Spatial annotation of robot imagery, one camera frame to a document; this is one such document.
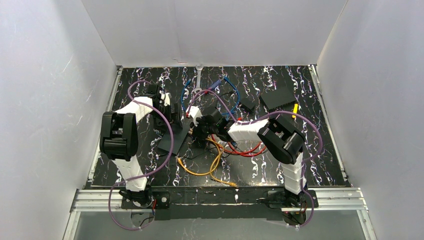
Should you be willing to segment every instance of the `red wire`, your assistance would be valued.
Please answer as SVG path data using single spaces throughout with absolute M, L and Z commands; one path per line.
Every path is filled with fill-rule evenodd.
M 303 210 L 303 213 L 306 212 L 306 209 L 308 209 L 308 203 L 307 202 L 305 202 L 305 209 Z
M 212 137 L 212 140 L 214 140 L 214 141 L 215 141 L 215 137 L 214 137 L 214 135 L 213 135 L 213 134 L 211 134 L 211 137 Z M 262 142 L 258 143 L 258 144 L 257 144 L 254 148 L 252 148 L 252 149 L 251 149 L 251 150 L 249 150 L 249 151 L 237 151 L 237 150 L 236 150 L 236 149 L 232 146 L 232 144 L 231 144 L 231 143 L 229 143 L 229 147 L 232 149 L 232 151 L 229 151 L 229 150 L 226 150 L 226 149 L 224 149 L 224 151 L 225 151 L 226 153 L 229 153 L 229 154 L 237 154 L 237 155 L 240 155 L 240 156 L 243 156 L 243 157 L 251 158 L 251 157 L 258 156 L 259 154 L 262 154 L 262 153 L 264 152 L 264 150 L 267 148 L 267 147 L 265 146 L 264 148 L 262 148 L 262 150 L 261 150 L 260 152 L 254 153 L 253 155 L 250 155 L 249 153 L 251 153 L 251 152 L 255 151 L 256 149 L 258 149 L 258 148 L 259 148 L 259 146 L 261 145 L 261 143 L 262 143 Z
M 151 207 L 151 210 L 152 211 L 155 210 L 155 207 L 156 207 L 156 199 L 154 200 L 154 203 L 153 203 L 153 206 Z

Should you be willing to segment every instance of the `white backdrop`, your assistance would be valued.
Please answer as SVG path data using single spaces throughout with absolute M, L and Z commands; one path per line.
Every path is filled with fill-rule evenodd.
M 0 239 L 62 239 L 115 76 L 80 0 L 0 1 Z
M 423 12 L 421 0 L 350 0 L 318 61 L 346 173 L 383 240 L 424 234 Z
M 82 0 L 125 67 L 308 65 L 346 0 Z

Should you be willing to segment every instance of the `black foam piece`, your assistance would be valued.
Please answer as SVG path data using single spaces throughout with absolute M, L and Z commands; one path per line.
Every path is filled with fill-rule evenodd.
M 172 154 L 177 155 L 178 151 L 180 150 L 181 146 L 183 145 L 184 141 L 186 140 L 187 134 L 189 133 L 190 126 L 189 125 L 183 125 L 182 128 L 176 125 L 172 125 L 172 132 L 173 132 L 173 150 Z M 163 135 L 162 139 L 159 142 L 159 145 L 157 145 L 157 148 L 164 151 L 169 152 L 171 147 L 171 135 L 170 131 L 167 130 L 165 134 Z
M 255 111 L 255 107 L 255 103 L 247 97 L 240 100 L 240 108 L 244 109 L 246 112 L 253 113 Z
M 287 88 L 278 88 L 274 91 L 262 93 L 259 96 L 260 102 L 265 105 L 269 111 L 275 111 L 278 107 L 284 107 L 296 102 L 295 95 Z

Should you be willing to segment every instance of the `black tabletop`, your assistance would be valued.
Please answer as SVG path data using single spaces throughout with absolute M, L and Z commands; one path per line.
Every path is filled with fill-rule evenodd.
M 160 83 L 168 93 L 171 93 L 173 103 L 180 103 L 183 87 L 188 80 L 192 79 L 187 90 L 183 93 L 184 105 L 187 107 L 196 82 L 196 75 L 195 67 L 124 68 L 112 110 L 116 111 L 130 102 L 127 89 L 131 83 L 137 80 Z M 267 113 L 260 103 L 260 94 L 277 88 L 291 90 L 299 103 L 298 113 L 311 120 L 319 129 L 323 138 L 322 154 L 319 158 L 307 164 L 305 173 L 307 182 L 310 186 L 346 185 L 308 66 L 204 67 L 201 72 L 202 88 L 207 88 L 218 79 L 223 79 L 223 75 L 229 77 L 242 98 L 248 98 L 256 104 L 254 114 L 248 114 L 237 108 L 236 116 L 244 121 L 257 119 Z M 143 84 L 134 87 L 134 95 L 142 93 L 143 88 Z M 232 89 L 227 82 L 223 81 L 217 89 L 217 93 L 222 95 Z M 222 98 L 230 109 L 237 101 L 236 94 L 226 94 Z M 199 101 L 195 102 L 195 105 L 200 109 L 211 105 L 217 106 L 221 112 L 226 112 L 217 103 L 217 99 L 210 94 L 202 96 Z M 293 106 L 285 106 L 282 110 L 292 111 Z M 316 135 L 302 120 L 294 120 L 290 116 L 287 116 L 287 118 L 306 135 L 306 149 L 303 157 L 311 156 L 317 149 L 318 139 Z M 183 121 L 186 124 L 189 122 L 185 118 Z M 160 166 L 165 160 L 165 156 L 161 156 L 162 152 L 157 150 L 157 145 L 163 133 L 153 129 L 153 117 L 151 115 L 142 119 L 137 128 L 139 132 L 137 157 L 141 169 L 144 173 L 147 173 Z M 254 147 L 257 142 L 245 141 L 237 144 L 240 149 L 248 150 Z M 189 158 L 197 156 L 195 159 L 185 159 L 184 162 L 191 171 L 198 173 L 208 172 L 210 164 L 216 156 L 204 145 L 193 141 L 190 137 L 187 137 L 182 145 L 179 155 Z M 282 186 L 284 179 L 281 163 L 270 156 L 269 152 L 255 157 L 231 155 L 222 160 L 221 165 L 215 171 L 215 176 L 224 181 L 235 182 L 238 186 Z M 152 186 L 224 186 L 222 183 L 210 180 L 209 176 L 193 176 L 186 173 L 174 157 L 170 159 L 169 164 L 164 169 L 149 179 Z M 121 180 L 122 177 L 115 164 L 101 153 L 95 167 L 91 187 L 110 187 Z

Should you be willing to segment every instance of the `metal frame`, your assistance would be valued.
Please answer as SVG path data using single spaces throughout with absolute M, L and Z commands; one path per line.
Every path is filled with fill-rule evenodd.
M 373 227 L 368 216 L 368 206 L 359 187 L 311 187 L 316 192 L 319 207 L 315 211 L 356 210 L 367 240 L 375 240 Z M 110 190 L 89 189 L 78 190 L 71 207 L 71 214 L 64 234 L 64 240 L 71 240 L 75 236 L 81 212 L 108 212 Z M 123 197 L 119 190 L 111 194 L 112 212 L 150 212 L 150 209 L 122 209 Z M 292 208 L 282 208 L 282 211 L 292 211 Z
M 115 95 L 117 94 L 117 89 L 118 89 L 119 82 L 121 80 L 123 69 L 124 67 L 119 66 L 117 70 L 115 82 L 113 83 L 113 88 L 112 88 L 112 91 L 110 92 L 109 101 L 107 102 L 106 112 L 112 110 L 112 105 L 114 104 Z M 93 182 L 94 171 L 96 170 L 97 160 L 99 159 L 99 152 L 100 152 L 99 144 L 100 144 L 100 136 L 98 137 L 98 140 L 97 140 L 97 148 L 95 149 L 94 158 L 93 158 L 93 161 L 91 162 L 90 172 L 88 173 L 88 180 L 87 180 L 88 182 Z
M 323 101 L 323 94 L 321 92 L 320 79 L 318 78 L 318 74 L 317 74 L 317 66 L 315 64 L 310 64 L 309 65 L 309 71 L 310 71 L 310 74 L 312 76 L 313 85 L 314 85 L 314 87 L 315 87 L 315 89 L 318 93 L 318 101 L 319 101 L 321 108 L 322 108 L 322 114 L 324 115 L 324 119 L 325 119 L 325 123 L 327 124 L 328 132 L 330 133 L 331 141 L 332 141 L 332 144 L 334 146 L 334 150 L 335 150 L 335 154 L 337 156 L 338 164 L 340 164 L 340 169 L 341 169 L 341 172 L 343 174 L 343 177 L 346 178 L 345 165 L 343 165 L 342 158 L 340 157 L 339 149 L 337 147 L 336 141 L 334 140 L 333 132 L 332 132 L 331 127 L 330 127 L 329 118 L 327 116 L 326 106 L 325 106 L 324 101 Z
M 362 226 L 363 234 L 366 240 L 376 240 L 373 225 L 371 224 L 370 217 L 367 210 L 357 210 L 360 225 Z

